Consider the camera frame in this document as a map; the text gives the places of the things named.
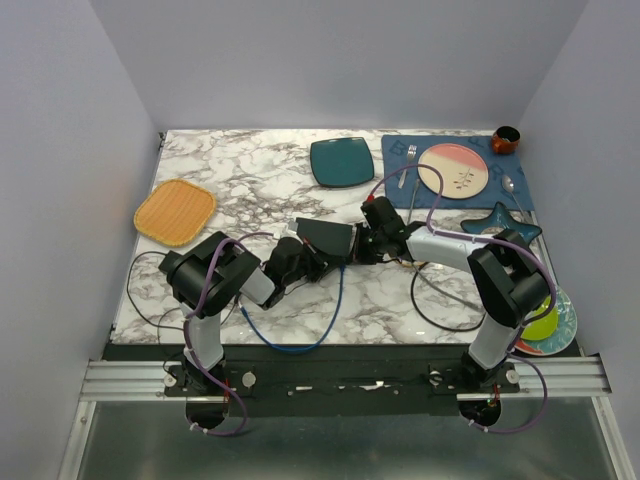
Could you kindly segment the black network switch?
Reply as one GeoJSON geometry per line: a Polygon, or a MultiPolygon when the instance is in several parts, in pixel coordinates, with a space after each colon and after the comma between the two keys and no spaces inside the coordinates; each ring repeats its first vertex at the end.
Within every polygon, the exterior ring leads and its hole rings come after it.
{"type": "Polygon", "coordinates": [[[353,227],[323,220],[295,219],[298,237],[315,250],[329,256],[347,258],[351,251],[353,227]]]}

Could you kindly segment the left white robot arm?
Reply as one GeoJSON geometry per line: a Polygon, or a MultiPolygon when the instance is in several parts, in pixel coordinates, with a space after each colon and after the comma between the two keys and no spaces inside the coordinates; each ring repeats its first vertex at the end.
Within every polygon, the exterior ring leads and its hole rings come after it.
{"type": "Polygon", "coordinates": [[[270,309],[284,297],[288,286],[303,279],[317,282],[343,267],[350,247],[347,234],[298,233],[281,237],[262,262],[240,242],[216,232],[184,254],[167,252],[159,270],[185,315],[188,384],[201,395],[228,389],[221,382],[219,368],[224,360],[220,317],[227,304],[244,296],[270,309]]]}

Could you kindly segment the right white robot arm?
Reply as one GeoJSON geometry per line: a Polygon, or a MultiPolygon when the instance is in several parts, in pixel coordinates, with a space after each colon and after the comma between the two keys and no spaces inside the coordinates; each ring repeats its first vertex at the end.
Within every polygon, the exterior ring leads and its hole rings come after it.
{"type": "Polygon", "coordinates": [[[525,325],[556,287],[548,270],[517,232],[472,236],[436,230],[429,222],[405,224],[390,201],[369,196],[361,205],[366,220],[357,226],[353,261],[380,263],[385,256],[440,264],[472,275],[483,308],[479,331],[462,355],[462,384],[480,392],[496,380],[525,325]]]}

